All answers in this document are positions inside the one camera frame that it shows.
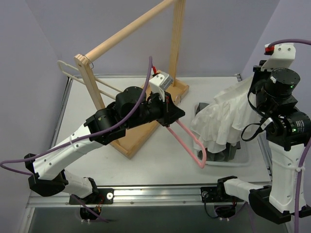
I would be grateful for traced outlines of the white ruffled skirt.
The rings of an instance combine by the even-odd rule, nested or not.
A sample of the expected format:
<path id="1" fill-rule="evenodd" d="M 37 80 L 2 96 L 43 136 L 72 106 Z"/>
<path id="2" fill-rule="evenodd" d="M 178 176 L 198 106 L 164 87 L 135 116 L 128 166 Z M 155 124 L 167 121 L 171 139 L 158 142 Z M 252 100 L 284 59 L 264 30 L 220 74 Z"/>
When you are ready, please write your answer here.
<path id="1" fill-rule="evenodd" d="M 190 129 L 209 152 L 221 152 L 227 143 L 235 145 L 243 129 L 259 120 L 247 98 L 252 80 L 249 77 L 219 92 L 192 120 Z"/>

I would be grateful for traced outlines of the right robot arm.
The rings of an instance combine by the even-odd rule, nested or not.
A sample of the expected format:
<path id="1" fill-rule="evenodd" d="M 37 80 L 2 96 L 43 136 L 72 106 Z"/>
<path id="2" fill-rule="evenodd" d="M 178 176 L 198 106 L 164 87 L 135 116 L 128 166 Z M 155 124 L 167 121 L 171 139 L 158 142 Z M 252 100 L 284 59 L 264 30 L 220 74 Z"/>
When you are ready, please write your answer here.
<path id="1" fill-rule="evenodd" d="M 292 95 L 300 76 L 286 67 L 265 68 L 264 63 L 254 66 L 249 93 L 256 96 L 251 108 L 261 117 L 257 133 L 266 134 L 271 150 L 272 184 L 255 185 L 229 176 L 218 180 L 216 196 L 223 201 L 241 199 L 258 216 L 282 224 L 311 214 L 301 184 L 311 120 L 297 109 Z"/>

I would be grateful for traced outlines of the pink plastic hanger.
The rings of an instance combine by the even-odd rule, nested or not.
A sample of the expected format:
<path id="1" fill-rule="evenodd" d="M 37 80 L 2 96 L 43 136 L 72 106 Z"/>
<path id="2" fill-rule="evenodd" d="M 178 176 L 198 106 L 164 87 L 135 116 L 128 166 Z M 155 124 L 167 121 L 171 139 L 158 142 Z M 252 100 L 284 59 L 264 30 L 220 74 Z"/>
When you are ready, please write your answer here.
<path id="1" fill-rule="evenodd" d="M 185 136 L 180 136 L 176 133 L 171 127 L 167 127 L 167 130 L 171 135 L 177 140 L 177 142 L 183 147 L 183 149 L 188 153 L 192 160 L 197 164 L 201 169 L 205 168 L 207 162 L 207 152 L 203 143 L 194 135 L 194 133 L 181 121 L 177 120 L 176 124 L 184 131 L 187 135 L 187 140 L 185 141 Z M 193 145 L 197 145 L 202 152 L 201 158 L 198 157 Z"/>

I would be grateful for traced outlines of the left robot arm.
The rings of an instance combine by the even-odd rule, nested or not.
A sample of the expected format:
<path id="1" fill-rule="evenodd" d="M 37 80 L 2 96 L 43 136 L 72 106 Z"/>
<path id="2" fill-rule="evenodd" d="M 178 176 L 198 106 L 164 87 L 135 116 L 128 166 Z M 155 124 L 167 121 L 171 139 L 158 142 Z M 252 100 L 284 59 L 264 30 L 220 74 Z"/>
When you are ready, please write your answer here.
<path id="1" fill-rule="evenodd" d="M 140 87 L 128 87 L 117 94 L 114 102 L 98 110 L 66 138 L 63 141 L 66 147 L 37 159 L 33 159 L 33 154 L 26 155 L 31 159 L 25 163 L 32 172 L 28 178 L 29 188 L 42 197 L 65 192 L 86 203 L 94 203 L 99 196 L 95 181 L 68 172 L 67 166 L 83 155 L 125 137 L 128 129 L 153 121 L 169 127 L 184 115 L 168 92 L 162 98 L 159 93 L 147 96 L 142 94 Z"/>

